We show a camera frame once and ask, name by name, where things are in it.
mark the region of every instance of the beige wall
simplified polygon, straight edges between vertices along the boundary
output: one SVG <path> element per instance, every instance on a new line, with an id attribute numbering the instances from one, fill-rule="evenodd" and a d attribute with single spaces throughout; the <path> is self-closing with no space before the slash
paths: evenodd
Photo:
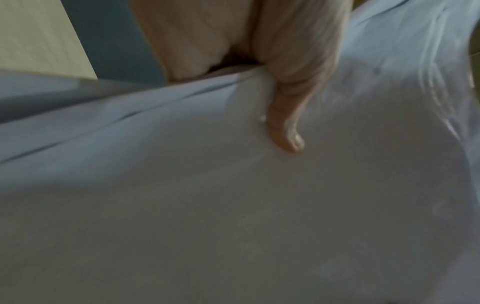
<path id="1" fill-rule="evenodd" d="M 0 0 L 0 69 L 97 78 L 61 0 Z"/>

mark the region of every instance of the white plastic sheet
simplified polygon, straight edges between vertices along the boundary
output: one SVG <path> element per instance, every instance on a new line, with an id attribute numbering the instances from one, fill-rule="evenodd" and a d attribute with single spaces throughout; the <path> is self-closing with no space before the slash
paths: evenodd
<path id="1" fill-rule="evenodd" d="M 287 155 L 262 69 L 0 125 L 1 303 L 478 303 L 477 0 L 371 0 Z"/>

